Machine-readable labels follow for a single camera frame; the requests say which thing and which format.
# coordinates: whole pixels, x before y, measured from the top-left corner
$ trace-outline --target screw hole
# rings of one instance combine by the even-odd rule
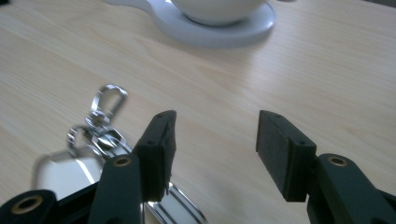
[[[386,222],[386,221],[384,221],[384,220],[382,220],[380,218],[377,218],[377,217],[372,218],[370,223],[371,224],[388,224],[388,222]]]
[[[35,210],[43,202],[43,197],[40,195],[33,195],[26,197],[15,203],[11,208],[11,213],[15,215],[25,214]]]
[[[125,166],[131,163],[131,159],[122,157],[113,162],[115,166]]]
[[[119,217],[113,217],[106,222],[106,224],[123,224],[123,223],[124,221],[122,220],[122,218]]]
[[[336,166],[347,166],[347,161],[339,157],[329,157],[327,160]]]

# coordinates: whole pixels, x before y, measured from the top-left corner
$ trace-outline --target keychain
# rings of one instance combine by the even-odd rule
[[[37,161],[33,189],[53,190],[61,200],[99,181],[107,160],[130,154],[133,149],[111,125],[126,98],[127,92],[119,86],[101,88],[93,98],[86,125],[70,129],[68,149]],[[161,223],[206,223],[203,213],[174,184],[169,182],[167,192],[160,202],[145,203]]]

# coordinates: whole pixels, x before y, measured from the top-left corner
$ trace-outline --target rubber gripper pad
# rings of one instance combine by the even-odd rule
[[[304,202],[316,148],[284,117],[260,111],[256,151],[287,202]]]
[[[134,147],[140,160],[144,202],[160,202],[168,190],[176,153],[176,114],[170,110],[154,116]]]

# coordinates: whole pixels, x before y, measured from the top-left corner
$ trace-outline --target table surface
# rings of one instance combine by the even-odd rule
[[[396,194],[396,8],[269,3],[271,34],[238,49],[179,43],[148,13],[101,0],[0,7],[0,203],[31,187],[40,155],[66,149],[107,83],[130,94],[114,126],[132,146],[154,115],[177,111],[172,181],[210,223],[309,222],[255,151],[262,109]]]

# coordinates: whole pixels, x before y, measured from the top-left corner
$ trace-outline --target white saucer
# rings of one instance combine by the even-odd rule
[[[274,9],[263,4],[246,19],[229,26],[205,26],[188,19],[170,0],[106,0],[112,5],[137,7],[176,40],[206,48],[236,48],[266,37],[276,21]]]

